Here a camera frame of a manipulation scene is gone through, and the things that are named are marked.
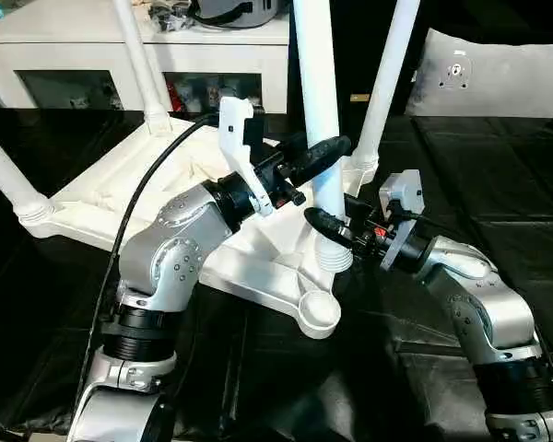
black foam grip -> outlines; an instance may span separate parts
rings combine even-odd
[[[352,144],[347,136],[335,136],[323,140],[302,152],[291,164],[289,179],[295,187],[315,178],[331,168],[338,159],[352,153]]]
[[[344,222],[333,215],[328,214],[324,209],[318,207],[308,207],[303,212],[305,219],[310,223],[310,226],[333,242],[343,245],[350,249],[352,241],[338,233],[340,227],[344,226]]]

white chair leg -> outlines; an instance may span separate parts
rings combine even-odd
[[[362,125],[359,145],[352,155],[353,166],[363,172],[374,172],[379,164],[379,143],[397,87],[397,79],[406,58],[419,3],[419,0],[397,0],[395,5],[371,101]]]
[[[340,134],[335,90],[334,47],[329,0],[295,0],[295,24],[299,47],[303,109],[309,147]],[[343,219],[342,168],[338,161],[313,182],[314,202]],[[316,242],[320,266],[343,272],[352,264],[352,254],[320,235]]]
[[[12,203],[20,224],[27,228],[44,222],[53,213],[52,203],[35,190],[2,147],[0,147],[0,191]]]
[[[161,76],[162,73],[153,72],[147,60],[146,50],[139,34],[130,0],[114,0],[114,5],[144,101],[146,124],[151,134],[168,134],[171,132],[170,117],[159,100],[154,81],[154,75]]]

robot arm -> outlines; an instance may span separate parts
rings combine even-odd
[[[254,213],[304,203],[296,187],[351,152],[346,137],[311,149],[301,138],[264,145],[258,117],[247,100],[223,99],[219,138],[237,171],[172,198],[125,245],[114,315],[101,324],[103,346],[92,358],[69,442],[171,440],[165,392],[176,365],[178,323],[206,257]]]
[[[362,220],[359,227],[350,229],[321,209],[306,209],[305,215],[355,255],[382,259],[384,270],[393,265],[413,274],[439,300],[476,373],[494,437],[553,441],[553,367],[543,354],[531,309],[476,248],[412,232],[424,209],[421,196],[418,171],[407,170],[380,189],[383,216],[347,195],[347,213]]]

black fabric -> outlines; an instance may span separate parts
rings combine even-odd
[[[140,122],[133,112],[0,110],[0,143],[52,194]],[[361,197],[373,200],[391,172],[420,169],[425,214],[495,260],[553,345],[553,121],[392,118],[380,153]],[[70,239],[31,238],[0,193],[0,428],[67,431],[106,259]],[[179,328],[177,376],[195,346],[174,434],[488,440],[474,373],[421,286],[355,263],[335,294],[342,320],[314,341],[285,315],[198,285]]]
[[[474,43],[553,44],[553,0],[432,0],[430,26]]]

